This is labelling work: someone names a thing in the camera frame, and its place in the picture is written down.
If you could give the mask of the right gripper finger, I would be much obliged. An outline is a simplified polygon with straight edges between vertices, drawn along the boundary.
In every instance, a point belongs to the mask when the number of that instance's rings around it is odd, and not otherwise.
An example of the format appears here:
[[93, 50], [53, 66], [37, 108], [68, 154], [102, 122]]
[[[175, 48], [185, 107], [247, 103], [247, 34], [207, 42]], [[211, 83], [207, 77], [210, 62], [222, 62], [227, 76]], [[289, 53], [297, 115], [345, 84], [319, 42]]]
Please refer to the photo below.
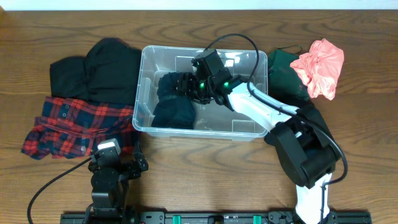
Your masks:
[[174, 74], [177, 83], [195, 83], [196, 76], [191, 72], [177, 72]]
[[195, 87], [191, 84], [188, 85], [175, 85], [174, 93], [178, 96], [187, 96], [194, 97], [195, 96]]

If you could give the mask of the dark navy garment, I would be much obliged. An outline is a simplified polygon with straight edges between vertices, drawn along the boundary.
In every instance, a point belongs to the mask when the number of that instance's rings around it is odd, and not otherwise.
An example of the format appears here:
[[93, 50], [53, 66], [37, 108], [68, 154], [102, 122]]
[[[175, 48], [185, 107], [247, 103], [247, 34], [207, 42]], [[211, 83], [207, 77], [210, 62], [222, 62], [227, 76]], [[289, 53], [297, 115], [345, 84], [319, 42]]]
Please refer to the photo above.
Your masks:
[[167, 73], [159, 79], [156, 104], [151, 126], [153, 128], [193, 129], [196, 112], [186, 95], [178, 95], [177, 83], [184, 73]]

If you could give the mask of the dark green garment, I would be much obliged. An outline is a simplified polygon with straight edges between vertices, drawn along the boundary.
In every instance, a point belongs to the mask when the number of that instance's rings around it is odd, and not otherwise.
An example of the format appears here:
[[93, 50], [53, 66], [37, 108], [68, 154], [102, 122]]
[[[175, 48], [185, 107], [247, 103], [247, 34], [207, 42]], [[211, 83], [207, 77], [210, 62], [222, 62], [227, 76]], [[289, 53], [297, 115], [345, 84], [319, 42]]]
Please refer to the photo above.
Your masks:
[[310, 97], [307, 87], [290, 64], [299, 58], [300, 45], [280, 47], [268, 56], [269, 95], [288, 105], [303, 107]]

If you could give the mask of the black garment with tape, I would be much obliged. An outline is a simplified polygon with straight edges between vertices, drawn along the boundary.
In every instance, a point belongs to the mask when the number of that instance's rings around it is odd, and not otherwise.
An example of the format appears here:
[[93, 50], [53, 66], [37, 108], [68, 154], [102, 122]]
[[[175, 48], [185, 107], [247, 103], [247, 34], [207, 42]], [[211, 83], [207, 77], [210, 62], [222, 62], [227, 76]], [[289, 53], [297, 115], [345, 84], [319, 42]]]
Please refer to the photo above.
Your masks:
[[271, 108], [275, 109], [278, 115], [289, 116], [284, 124], [292, 130], [301, 147], [306, 150], [320, 150], [331, 146], [328, 137], [331, 140], [334, 139], [316, 107], [311, 102], [304, 103], [299, 100], [293, 102], [302, 107], [288, 111], [288, 105], [279, 102], [279, 106], [271, 106]]

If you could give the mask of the coral pink garment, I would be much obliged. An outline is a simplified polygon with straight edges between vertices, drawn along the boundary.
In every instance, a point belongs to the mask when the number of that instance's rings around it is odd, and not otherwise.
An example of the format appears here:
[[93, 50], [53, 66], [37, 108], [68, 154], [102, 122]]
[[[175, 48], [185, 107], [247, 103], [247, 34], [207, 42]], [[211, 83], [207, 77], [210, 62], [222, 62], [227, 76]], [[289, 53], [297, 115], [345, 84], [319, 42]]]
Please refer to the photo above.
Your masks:
[[333, 100], [345, 55], [343, 50], [326, 39], [316, 40], [310, 50], [290, 63], [299, 79], [307, 87], [310, 98], [323, 95]]

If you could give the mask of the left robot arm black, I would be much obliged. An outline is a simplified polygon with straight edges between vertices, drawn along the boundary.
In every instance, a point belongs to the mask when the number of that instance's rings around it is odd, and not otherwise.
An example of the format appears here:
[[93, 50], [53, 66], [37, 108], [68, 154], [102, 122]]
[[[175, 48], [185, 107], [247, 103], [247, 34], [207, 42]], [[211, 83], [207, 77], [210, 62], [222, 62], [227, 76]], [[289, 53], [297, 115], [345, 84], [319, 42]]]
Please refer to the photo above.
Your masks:
[[88, 169], [93, 173], [91, 198], [95, 218], [121, 220], [125, 214], [129, 181], [140, 178], [141, 173], [149, 169], [138, 141], [130, 161], [123, 162], [120, 155], [121, 148], [115, 138], [101, 142], [91, 153]]

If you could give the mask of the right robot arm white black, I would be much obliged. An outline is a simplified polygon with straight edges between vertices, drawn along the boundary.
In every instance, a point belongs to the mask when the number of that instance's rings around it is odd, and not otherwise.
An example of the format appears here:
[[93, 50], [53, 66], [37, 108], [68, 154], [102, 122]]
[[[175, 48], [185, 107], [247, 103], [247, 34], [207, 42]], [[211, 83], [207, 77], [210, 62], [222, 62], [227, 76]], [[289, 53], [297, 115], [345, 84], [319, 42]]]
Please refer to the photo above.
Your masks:
[[326, 223], [328, 186], [335, 183], [331, 177], [336, 162], [346, 158], [316, 108], [281, 103], [241, 75], [182, 73], [172, 91], [203, 105], [214, 100], [266, 129], [284, 172], [296, 185], [298, 219]]

